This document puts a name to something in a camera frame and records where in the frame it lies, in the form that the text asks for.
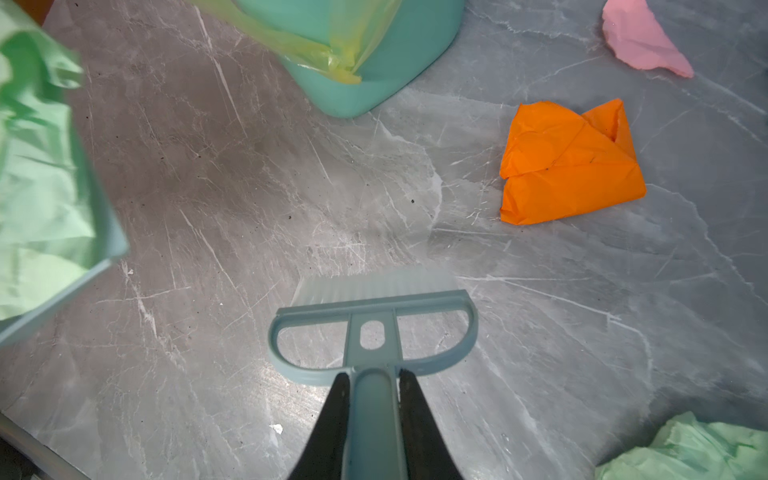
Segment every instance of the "brush bristles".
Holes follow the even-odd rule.
[[[352,276],[314,276],[301,279],[291,306],[369,300],[390,296],[458,290],[456,278],[445,269],[406,267]]]

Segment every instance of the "gray marble floor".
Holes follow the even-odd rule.
[[[0,410],[92,478],[283,478],[326,390],[266,360],[275,310],[308,273],[439,263],[482,316],[422,381],[468,480],[590,478],[686,409],[768,429],[768,12],[649,3],[693,80],[617,61],[602,0],[468,0],[445,55],[341,121],[181,0],[58,0],[46,28],[82,54],[75,123],[133,250],[3,349]],[[502,223],[517,105],[612,98],[648,195]],[[417,353],[454,329],[424,325]],[[294,353],[333,361],[313,339]]]

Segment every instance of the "green plastic bag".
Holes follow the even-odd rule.
[[[768,432],[701,423],[693,413],[667,422],[647,448],[598,467],[596,480],[768,480]]]
[[[357,70],[379,46],[402,0],[312,0],[329,3],[329,45],[273,28],[243,13],[232,0],[190,1],[292,63],[343,84],[358,84]]]
[[[0,0],[0,320],[27,313],[100,259],[88,162],[64,91],[82,69]]]

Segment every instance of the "crumpled plastic bag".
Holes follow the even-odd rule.
[[[356,73],[376,50],[402,0],[317,0],[330,3],[329,45],[277,30],[243,13],[232,0],[190,0],[289,61],[343,84],[358,84]]]
[[[645,195],[624,103],[583,115],[550,101],[520,105],[500,174],[504,222],[530,225]]]
[[[64,90],[82,69],[0,0],[0,320],[33,310],[98,260],[87,161]]]
[[[666,68],[692,78],[694,68],[664,33],[645,0],[608,0],[603,34],[616,58],[638,70]]]
[[[767,480],[768,432],[701,423],[691,412],[667,422],[646,448],[601,465],[595,480]]]

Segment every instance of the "teal plastic bin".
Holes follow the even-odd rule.
[[[79,154],[85,158],[79,139],[75,135],[72,137],[73,148],[79,149]],[[98,258],[100,260],[79,280],[38,308],[24,315],[0,320],[0,347],[16,343],[30,336],[100,273],[103,273],[107,268],[114,265],[117,259],[128,253],[128,240],[123,233],[118,217],[115,215],[104,189],[101,188],[96,174],[90,168],[88,169],[88,176],[91,181],[91,205],[98,232],[96,241],[98,242]]]
[[[240,9],[278,30],[329,43],[329,0],[237,0]],[[402,0],[379,47],[362,64],[357,85],[340,84],[281,59],[306,96],[332,117],[364,114],[416,78],[450,46],[464,0]]]

